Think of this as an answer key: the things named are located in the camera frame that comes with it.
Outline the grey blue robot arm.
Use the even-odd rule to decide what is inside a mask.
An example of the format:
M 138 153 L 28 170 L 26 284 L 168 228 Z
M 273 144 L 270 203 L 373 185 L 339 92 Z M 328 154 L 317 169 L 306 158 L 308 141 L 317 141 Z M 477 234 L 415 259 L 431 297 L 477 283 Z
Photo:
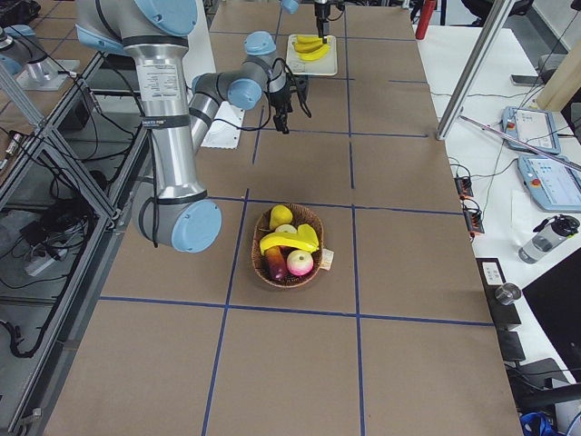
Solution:
M 256 31 L 244 42 L 237 70 L 202 74 L 187 84 L 183 58 L 198 20 L 193 1 L 81 1 L 79 41 L 101 52 L 130 56 L 151 136 L 153 174 L 133 200 L 133 222 L 153 244 L 178 252 L 210 247 L 222 226 L 218 205 L 198 180 L 195 155 L 222 103 L 252 109 L 263 96 L 286 134 L 291 112 L 290 75 L 271 34 Z
M 314 7 L 314 16 L 316 20 L 318 37 L 322 40 L 323 43 L 326 43 L 329 32 L 331 1 L 313 0 L 312 3 Z M 294 14 L 299 8 L 300 1 L 281 0 L 280 4 L 283 10 L 289 14 Z

